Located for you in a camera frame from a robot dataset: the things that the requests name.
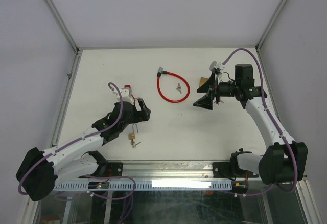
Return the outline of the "large brass padlock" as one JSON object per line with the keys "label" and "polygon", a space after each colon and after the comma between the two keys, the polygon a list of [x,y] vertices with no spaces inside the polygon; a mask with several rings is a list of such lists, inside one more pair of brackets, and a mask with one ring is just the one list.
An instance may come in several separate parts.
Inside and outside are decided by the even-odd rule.
{"label": "large brass padlock", "polygon": [[204,85],[207,81],[208,81],[208,78],[201,77],[200,78],[200,82],[199,82],[199,87],[201,87],[202,85]]}

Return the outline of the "small brass padlock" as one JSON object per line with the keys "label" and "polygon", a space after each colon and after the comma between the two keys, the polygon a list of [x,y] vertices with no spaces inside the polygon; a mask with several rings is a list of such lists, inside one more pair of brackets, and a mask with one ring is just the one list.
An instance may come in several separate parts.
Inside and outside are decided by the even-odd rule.
{"label": "small brass padlock", "polygon": [[138,125],[137,124],[133,124],[132,125],[132,133],[130,133],[128,135],[128,139],[131,141],[135,140],[135,134],[138,133]]}

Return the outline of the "cable lock keys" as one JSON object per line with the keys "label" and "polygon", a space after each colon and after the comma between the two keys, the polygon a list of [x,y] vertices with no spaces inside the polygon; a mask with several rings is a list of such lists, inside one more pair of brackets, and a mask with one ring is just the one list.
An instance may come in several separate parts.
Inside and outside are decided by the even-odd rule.
{"label": "cable lock keys", "polygon": [[176,90],[179,91],[180,93],[182,93],[180,83],[178,83]]}

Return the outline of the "red cable lock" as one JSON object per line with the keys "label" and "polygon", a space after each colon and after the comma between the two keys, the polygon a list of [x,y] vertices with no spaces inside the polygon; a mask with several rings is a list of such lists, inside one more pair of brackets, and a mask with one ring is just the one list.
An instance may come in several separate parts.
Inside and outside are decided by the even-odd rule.
{"label": "red cable lock", "polygon": [[[161,77],[162,76],[170,76],[175,79],[175,82],[172,82],[175,86],[168,88],[164,87],[163,91],[161,89]],[[169,103],[178,104],[184,102],[191,94],[191,86],[189,85],[188,81],[183,78],[182,76],[169,72],[163,69],[163,67],[159,67],[157,71],[157,80],[156,80],[156,87],[158,94],[161,98]],[[176,90],[178,83],[181,85],[181,91]]]}

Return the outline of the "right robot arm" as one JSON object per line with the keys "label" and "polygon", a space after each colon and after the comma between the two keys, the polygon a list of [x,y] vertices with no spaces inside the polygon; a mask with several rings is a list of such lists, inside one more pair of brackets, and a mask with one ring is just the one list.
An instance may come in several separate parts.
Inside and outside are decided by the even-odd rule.
{"label": "right robot arm", "polygon": [[243,149],[235,151],[231,154],[228,165],[219,168],[220,174],[234,179],[252,172],[266,185],[301,181],[308,148],[305,143],[296,142],[270,110],[266,92],[262,86],[255,85],[252,65],[237,64],[235,78],[228,82],[221,81],[223,69],[223,64],[211,64],[211,76],[197,89],[204,96],[193,105],[213,110],[214,104],[218,104],[222,97],[234,97],[254,120],[266,151],[263,155]]}

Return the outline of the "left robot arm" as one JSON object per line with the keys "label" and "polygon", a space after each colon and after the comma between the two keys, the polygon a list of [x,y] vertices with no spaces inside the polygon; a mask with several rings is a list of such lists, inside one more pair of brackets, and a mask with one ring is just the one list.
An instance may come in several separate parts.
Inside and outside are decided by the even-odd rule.
{"label": "left robot arm", "polygon": [[137,102],[140,110],[127,101],[115,103],[111,112],[70,142],[45,150],[30,149],[16,173],[18,192],[39,201],[75,178],[108,176],[108,161],[100,148],[118,138],[128,125],[150,119],[151,110],[144,100],[139,98]]}

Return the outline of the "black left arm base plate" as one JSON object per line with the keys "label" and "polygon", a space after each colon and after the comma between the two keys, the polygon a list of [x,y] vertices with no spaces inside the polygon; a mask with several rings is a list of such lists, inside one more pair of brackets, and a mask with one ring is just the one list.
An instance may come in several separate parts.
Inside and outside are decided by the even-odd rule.
{"label": "black left arm base plate", "polygon": [[79,178],[98,178],[108,179],[113,176],[122,176],[123,163],[122,162],[107,162],[105,165],[97,169],[93,174],[80,176]]}

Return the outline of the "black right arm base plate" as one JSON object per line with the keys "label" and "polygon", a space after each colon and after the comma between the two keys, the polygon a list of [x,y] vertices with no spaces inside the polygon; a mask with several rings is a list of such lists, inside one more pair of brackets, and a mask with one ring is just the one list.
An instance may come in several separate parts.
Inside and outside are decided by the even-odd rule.
{"label": "black right arm base plate", "polygon": [[212,171],[214,178],[227,178],[236,180],[237,178],[258,178],[259,175],[251,171],[243,170],[230,161],[213,162]]}

